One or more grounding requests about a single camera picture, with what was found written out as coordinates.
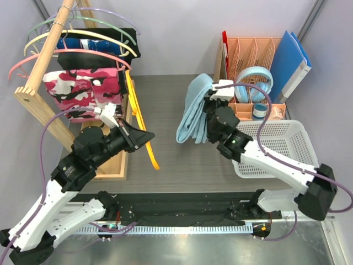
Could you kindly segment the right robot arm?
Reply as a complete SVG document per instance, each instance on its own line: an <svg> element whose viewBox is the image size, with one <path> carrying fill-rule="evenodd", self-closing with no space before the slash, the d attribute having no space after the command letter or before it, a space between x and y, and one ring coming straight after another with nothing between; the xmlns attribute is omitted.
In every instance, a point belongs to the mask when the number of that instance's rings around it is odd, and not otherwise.
<svg viewBox="0 0 353 265"><path fill-rule="evenodd" d="M207 139L217 144L220 154L229 160L248 163L282 180L291 189L258 189L249 202L249 212L260 219L274 211L300 211L323 221L337 194L333 169L300 163L262 147L251 136L237 129L240 120L226 101L204 96Z"/></svg>

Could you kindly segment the orange plastic hanger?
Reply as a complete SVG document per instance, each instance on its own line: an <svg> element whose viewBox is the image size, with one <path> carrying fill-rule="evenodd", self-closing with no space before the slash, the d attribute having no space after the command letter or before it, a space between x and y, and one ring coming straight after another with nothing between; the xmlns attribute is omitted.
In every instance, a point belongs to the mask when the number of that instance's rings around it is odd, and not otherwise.
<svg viewBox="0 0 353 265"><path fill-rule="evenodd" d="M136 117L138 127L141 130L146 131L146 125L145 121L143 119L143 115L140 109L140 105L137 99L136 91L135 91L135 84L131 78L130 75L130 70L125 71L125 76L126 76L126 83L127 83L127 89L128 89L128 98L129 98L129 103L132 108L132 114ZM153 165L154 169L156 171L160 170L160 166L158 162L156 161L156 158L154 156L153 148L150 142L146 143L146 150L149 155L149 159L151 161L151 164Z"/></svg>

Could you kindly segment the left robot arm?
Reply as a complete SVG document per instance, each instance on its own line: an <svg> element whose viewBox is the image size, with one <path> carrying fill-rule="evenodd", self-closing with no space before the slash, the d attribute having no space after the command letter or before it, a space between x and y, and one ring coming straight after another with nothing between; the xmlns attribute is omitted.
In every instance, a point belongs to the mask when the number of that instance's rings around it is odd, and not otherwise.
<svg viewBox="0 0 353 265"><path fill-rule="evenodd" d="M42 264L68 236L90 222L115 218L118 202L106 191L56 220L60 210L96 176L96 170L122 151L132 153L152 140L155 134L119 120L109 134L101 128L84 128L74 139L72 152L51 173L44 193L13 228L1 230L1 245L12 251L14 264Z"/></svg>

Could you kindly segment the light blue trousers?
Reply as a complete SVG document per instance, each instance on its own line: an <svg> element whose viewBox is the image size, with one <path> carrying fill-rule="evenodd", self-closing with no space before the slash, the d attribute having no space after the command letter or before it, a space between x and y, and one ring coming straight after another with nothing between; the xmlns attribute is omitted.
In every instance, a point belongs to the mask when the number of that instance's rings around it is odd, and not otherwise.
<svg viewBox="0 0 353 265"><path fill-rule="evenodd" d="M212 88L212 78L205 73L195 77L188 86L183 117L177 128L176 141L179 144L194 139L196 144L207 140L204 96Z"/></svg>

